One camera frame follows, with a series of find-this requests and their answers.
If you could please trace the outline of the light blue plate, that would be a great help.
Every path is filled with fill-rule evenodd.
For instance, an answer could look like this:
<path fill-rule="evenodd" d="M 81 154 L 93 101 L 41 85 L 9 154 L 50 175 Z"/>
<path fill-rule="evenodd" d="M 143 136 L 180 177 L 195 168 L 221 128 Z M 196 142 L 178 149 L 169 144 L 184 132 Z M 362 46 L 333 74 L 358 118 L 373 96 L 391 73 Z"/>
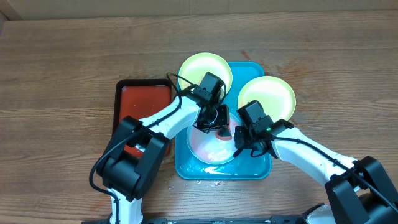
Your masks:
<path fill-rule="evenodd" d="M 191 153 L 200 161 L 207 164 L 220 165 L 232 161 L 236 152 L 234 142 L 235 127 L 241 123 L 234 114 L 230 113 L 230 137 L 221 137 L 219 131 L 206 134 L 193 126 L 187 129 L 187 144 Z"/>

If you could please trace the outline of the yellow plate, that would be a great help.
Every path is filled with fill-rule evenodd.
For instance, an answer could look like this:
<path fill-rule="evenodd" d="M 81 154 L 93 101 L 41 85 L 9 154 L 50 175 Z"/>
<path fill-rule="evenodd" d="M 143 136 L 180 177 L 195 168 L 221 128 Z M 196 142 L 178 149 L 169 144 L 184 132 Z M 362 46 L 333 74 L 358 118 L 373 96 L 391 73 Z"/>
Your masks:
<path fill-rule="evenodd" d="M 296 107 L 296 97 L 292 87 L 283 79 L 262 76 L 247 82 L 238 95 L 238 109 L 252 100 L 260 102 L 266 115 L 273 122 L 280 119 L 288 121 Z"/>
<path fill-rule="evenodd" d="M 179 87 L 185 89 L 191 84 L 199 85 L 207 72 L 224 81 L 226 85 L 224 92 L 228 94 L 233 82 L 231 67 L 225 59 L 209 52 L 192 55 L 184 61 L 178 71 L 178 76 L 180 76 L 178 79 Z"/>

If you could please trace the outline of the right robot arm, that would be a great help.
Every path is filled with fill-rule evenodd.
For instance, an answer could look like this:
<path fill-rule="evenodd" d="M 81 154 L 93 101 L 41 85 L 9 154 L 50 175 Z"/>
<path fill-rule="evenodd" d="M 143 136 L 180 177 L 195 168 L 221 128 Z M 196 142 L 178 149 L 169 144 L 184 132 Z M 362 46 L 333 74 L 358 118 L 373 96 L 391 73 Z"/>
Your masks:
<path fill-rule="evenodd" d="M 328 203 L 309 209 L 299 223 L 397 223 L 397 189 L 375 158 L 338 154 L 283 119 L 237 126 L 234 141 L 239 152 L 270 154 L 324 186 Z"/>

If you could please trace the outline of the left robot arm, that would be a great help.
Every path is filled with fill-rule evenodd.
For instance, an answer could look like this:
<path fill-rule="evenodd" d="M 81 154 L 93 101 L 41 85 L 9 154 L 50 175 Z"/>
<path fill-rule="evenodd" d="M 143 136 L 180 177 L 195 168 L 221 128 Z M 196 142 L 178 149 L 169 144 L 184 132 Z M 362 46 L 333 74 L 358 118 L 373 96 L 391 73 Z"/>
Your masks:
<path fill-rule="evenodd" d="M 111 197 L 108 223 L 142 223 L 142 198 L 152 187 L 169 142 L 193 126 L 203 133 L 226 131 L 229 109 L 210 93 L 177 95 L 158 113 L 123 118 L 90 171 L 93 189 Z"/>

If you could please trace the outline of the teal plastic serving tray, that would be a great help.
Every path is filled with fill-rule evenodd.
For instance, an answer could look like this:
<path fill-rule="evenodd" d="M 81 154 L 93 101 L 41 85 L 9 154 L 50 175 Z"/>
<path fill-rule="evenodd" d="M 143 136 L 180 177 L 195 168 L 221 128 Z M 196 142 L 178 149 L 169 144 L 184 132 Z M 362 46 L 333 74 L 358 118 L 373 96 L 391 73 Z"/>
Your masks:
<path fill-rule="evenodd" d="M 250 80 L 264 75 L 263 68 L 256 62 L 228 62 L 233 74 L 233 82 L 224 103 L 229 106 L 231 117 L 236 121 L 238 95 Z M 188 146 L 188 134 L 192 126 L 179 132 L 175 137 L 175 169 L 188 180 L 257 180 L 265 178 L 272 169 L 271 156 L 266 154 L 252 158 L 250 150 L 244 150 L 238 157 L 224 164 L 207 164 L 194 156 Z"/>

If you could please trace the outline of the black tray with red liquid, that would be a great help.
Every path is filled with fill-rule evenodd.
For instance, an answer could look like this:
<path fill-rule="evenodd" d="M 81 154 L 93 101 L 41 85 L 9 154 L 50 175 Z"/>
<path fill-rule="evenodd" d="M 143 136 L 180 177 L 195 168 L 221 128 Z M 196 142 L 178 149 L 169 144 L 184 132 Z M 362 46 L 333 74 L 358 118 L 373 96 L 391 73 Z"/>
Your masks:
<path fill-rule="evenodd" d="M 167 79 L 123 79 L 117 82 L 113 130 L 126 116 L 136 120 L 158 113 L 171 104 L 171 84 Z"/>

